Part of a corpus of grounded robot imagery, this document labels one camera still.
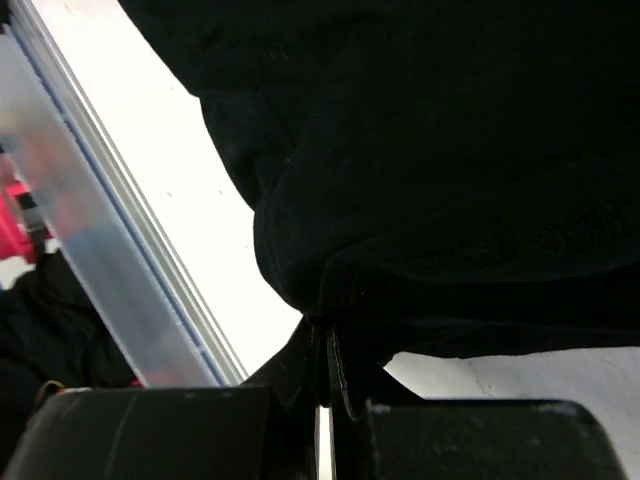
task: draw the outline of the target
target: white surface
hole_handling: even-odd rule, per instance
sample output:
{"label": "white surface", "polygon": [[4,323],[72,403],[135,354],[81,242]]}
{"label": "white surface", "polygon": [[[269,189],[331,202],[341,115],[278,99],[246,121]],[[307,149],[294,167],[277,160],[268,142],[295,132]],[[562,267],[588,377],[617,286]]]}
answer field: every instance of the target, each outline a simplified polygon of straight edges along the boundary
{"label": "white surface", "polygon": [[[298,314],[259,275],[251,212],[230,183],[189,97],[116,0],[34,0],[157,218],[249,372]],[[640,478],[640,351],[467,361],[398,356],[394,375],[428,397],[577,400]]]}

